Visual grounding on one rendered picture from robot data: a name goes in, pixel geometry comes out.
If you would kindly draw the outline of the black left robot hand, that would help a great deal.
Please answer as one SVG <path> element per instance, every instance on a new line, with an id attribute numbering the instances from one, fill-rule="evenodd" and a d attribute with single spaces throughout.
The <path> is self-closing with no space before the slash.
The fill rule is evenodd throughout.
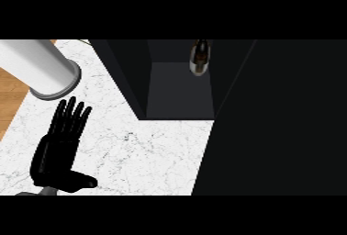
<path id="1" fill-rule="evenodd" d="M 63 99 L 54 115 L 48 133 L 42 137 L 30 166 L 35 186 L 55 187 L 58 191 L 76 193 L 85 188 L 95 188 L 95 177 L 73 170 L 80 137 L 92 113 L 85 102 L 76 97 Z"/>

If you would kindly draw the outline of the dark grey open cabinet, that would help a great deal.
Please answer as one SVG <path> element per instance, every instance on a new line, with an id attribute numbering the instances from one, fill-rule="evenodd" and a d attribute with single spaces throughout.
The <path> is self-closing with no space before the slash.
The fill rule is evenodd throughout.
<path id="1" fill-rule="evenodd" d="M 95 39 L 92 47 L 141 120 L 213 120 L 256 42 L 213 39 L 207 72 L 191 71 L 191 39 Z"/>

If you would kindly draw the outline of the dark grey cabinet door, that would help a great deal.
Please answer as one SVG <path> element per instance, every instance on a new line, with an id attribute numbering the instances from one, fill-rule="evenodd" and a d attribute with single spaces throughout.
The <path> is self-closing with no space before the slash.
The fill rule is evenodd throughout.
<path id="1" fill-rule="evenodd" d="M 193 193 L 347 195 L 347 39 L 256 43 Z"/>

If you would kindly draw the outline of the white paper towel roll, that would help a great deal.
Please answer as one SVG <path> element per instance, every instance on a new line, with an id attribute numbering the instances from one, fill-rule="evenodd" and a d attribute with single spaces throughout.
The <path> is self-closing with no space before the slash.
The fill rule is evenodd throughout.
<path id="1" fill-rule="evenodd" d="M 79 64 L 49 39 L 0 39 L 0 67 L 29 85 L 42 100 L 70 94 L 82 79 Z"/>

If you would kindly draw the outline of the dark wine bottle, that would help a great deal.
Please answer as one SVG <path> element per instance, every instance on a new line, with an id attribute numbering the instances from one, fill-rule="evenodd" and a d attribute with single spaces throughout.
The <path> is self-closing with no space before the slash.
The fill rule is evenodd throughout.
<path id="1" fill-rule="evenodd" d="M 196 76 L 203 76 L 207 72 L 210 61 L 210 43 L 206 39 L 199 39 L 191 48 L 191 72 Z"/>

